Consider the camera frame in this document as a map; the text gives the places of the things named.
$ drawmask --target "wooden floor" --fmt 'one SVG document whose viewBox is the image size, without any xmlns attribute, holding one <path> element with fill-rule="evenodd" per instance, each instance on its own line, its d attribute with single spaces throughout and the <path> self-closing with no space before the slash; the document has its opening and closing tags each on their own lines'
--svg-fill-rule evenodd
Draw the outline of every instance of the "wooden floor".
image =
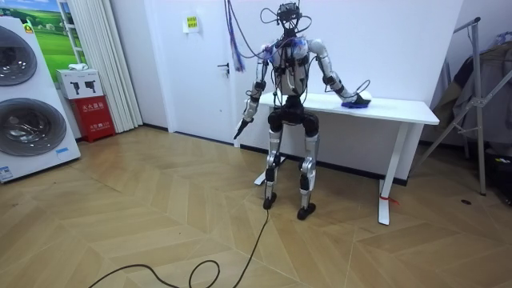
<svg viewBox="0 0 512 288">
<path fill-rule="evenodd" d="M 187 286 L 210 258 L 222 268 L 214 287 L 232 287 L 265 220 L 253 184 L 265 155 L 145 127 L 80 150 L 76 162 L 0 186 L 0 287 L 88 287 L 131 263 Z M 394 186 L 400 205 L 382 226 L 376 180 L 323 168 L 317 211 L 296 220 L 297 163 L 285 162 L 240 287 L 512 287 L 512 209 L 478 196 L 468 167 L 437 151 Z M 194 287 L 214 273 L 201 268 Z M 98 287 L 164 286 L 132 269 Z"/>
</svg>

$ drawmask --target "curtain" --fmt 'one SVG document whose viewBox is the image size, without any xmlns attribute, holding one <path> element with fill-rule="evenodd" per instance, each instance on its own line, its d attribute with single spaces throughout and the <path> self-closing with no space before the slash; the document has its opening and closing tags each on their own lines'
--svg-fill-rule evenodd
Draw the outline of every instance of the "curtain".
<svg viewBox="0 0 512 288">
<path fill-rule="evenodd" d="M 142 125 L 110 0 L 67 0 L 87 65 L 99 72 L 116 132 Z"/>
</svg>

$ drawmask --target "landscape poster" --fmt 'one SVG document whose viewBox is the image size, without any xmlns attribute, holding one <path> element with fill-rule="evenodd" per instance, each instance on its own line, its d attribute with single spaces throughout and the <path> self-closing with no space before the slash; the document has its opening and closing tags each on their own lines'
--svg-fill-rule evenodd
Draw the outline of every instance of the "landscape poster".
<svg viewBox="0 0 512 288">
<path fill-rule="evenodd" d="M 0 0 L 0 10 L 4 15 L 10 14 L 32 24 L 54 82 L 57 81 L 56 69 L 67 69 L 69 64 L 77 62 L 56 0 Z M 80 46 L 76 30 L 70 32 Z"/>
</svg>

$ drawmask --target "power cord on floor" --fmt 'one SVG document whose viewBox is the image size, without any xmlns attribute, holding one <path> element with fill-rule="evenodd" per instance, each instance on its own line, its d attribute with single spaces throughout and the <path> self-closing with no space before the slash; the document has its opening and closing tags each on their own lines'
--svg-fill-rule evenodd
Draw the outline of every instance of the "power cord on floor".
<svg viewBox="0 0 512 288">
<path fill-rule="evenodd" d="M 260 239 L 260 237 L 262 236 L 263 231 L 264 231 L 265 226 L 266 226 L 266 224 L 268 223 L 268 221 L 269 221 L 269 211 L 267 210 L 267 211 L 266 211 L 266 220 L 265 220 L 265 223 L 263 223 L 262 229 L 259 231 L 258 239 L 256 239 L 256 243 L 254 244 L 253 251 L 250 253 L 249 260 L 247 260 L 247 264 L 246 264 L 246 266 L 243 268 L 243 271 L 242 271 L 242 273 L 240 274 L 240 277 L 238 278 L 237 282 L 234 284 L 233 288 L 238 287 L 238 285 L 239 285 L 239 284 L 240 284 L 240 282 L 242 281 L 243 276 L 244 276 L 244 274 L 246 273 L 247 268 L 249 267 L 250 261 L 253 259 L 254 252 L 256 251 L 256 248 L 258 247 L 259 239 Z M 215 260 L 205 260 L 205 261 L 203 261 L 203 262 L 199 263 L 199 264 L 198 264 L 198 265 L 197 265 L 197 266 L 192 270 L 192 272 L 190 273 L 190 276 L 189 276 L 189 288 L 192 288 L 192 277 L 194 276 L 195 271 L 196 271 L 199 267 L 201 267 L 201 266 L 203 266 L 203 265 L 205 265 L 205 264 L 207 264 L 207 263 L 213 263 L 213 264 L 215 264 L 215 265 L 216 265 L 216 267 L 217 267 L 217 275 L 215 276 L 215 279 L 212 281 L 212 283 L 210 283 L 210 284 L 209 284 L 207 287 L 205 287 L 205 288 L 210 288 L 210 287 L 212 287 L 212 286 L 216 283 L 216 281 L 218 280 L 218 277 L 219 277 L 219 276 L 220 276 L 220 274 L 221 274 L 221 267 L 220 267 L 220 265 L 218 264 L 218 262 L 217 262 L 217 261 L 215 261 Z M 164 281 L 163 279 L 161 279 L 161 278 L 157 275 L 157 273 L 154 271 L 154 269 L 153 269 L 153 268 L 151 268 L 151 266 L 146 265 L 146 264 L 132 264 L 132 265 L 126 265 L 126 266 L 123 266 L 123 267 L 121 267 L 121 268 L 117 268 L 116 270 L 114 270 L 114 271 L 112 271 L 112 272 L 110 272 L 110 273 L 106 274 L 105 276 L 101 277 L 100 279 L 98 279 L 96 282 L 94 282 L 94 283 L 93 283 L 93 285 L 89 286 L 89 288 L 92 288 L 92 287 L 96 286 L 96 285 L 97 285 L 98 283 L 100 283 L 102 280 L 104 280 L 105 278 L 107 278 L 107 277 L 111 276 L 112 274 L 114 274 L 114 273 L 116 273 L 116 272 L 119 272 L 119 271 L 121 271 L 121 270 L 128 269 L 128 268 L 134 268 L 134 267 L 146 268 L 146 269 L 148 269 L 149 271 L 151 271 L 151 273 L 153 273 L 153 275 L 156 277 L 156 279 L 157 279 L 161 284 L 163 284 L 163 285 L 165 285 L 165 286 L 168 286 L 168 287 L 171 287 L 171 288 L 179 288 L 178 286 L 172 285 L 172 284 L 170 284 L 170 283 L 168 283 L 168 282 Z"/>
</svg>

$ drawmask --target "red cabinet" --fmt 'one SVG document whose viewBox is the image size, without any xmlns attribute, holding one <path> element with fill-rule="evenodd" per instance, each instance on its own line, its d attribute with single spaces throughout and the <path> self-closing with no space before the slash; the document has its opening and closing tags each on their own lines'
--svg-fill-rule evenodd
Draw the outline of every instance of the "red cabinet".
<svg viewBox="0 0 512 288">
<path fill-rule="evenodd" d="M 115 135 L 105 96 L 73 99 L 71 106 L 82 138 L 88 142 Z"/>
</svg>

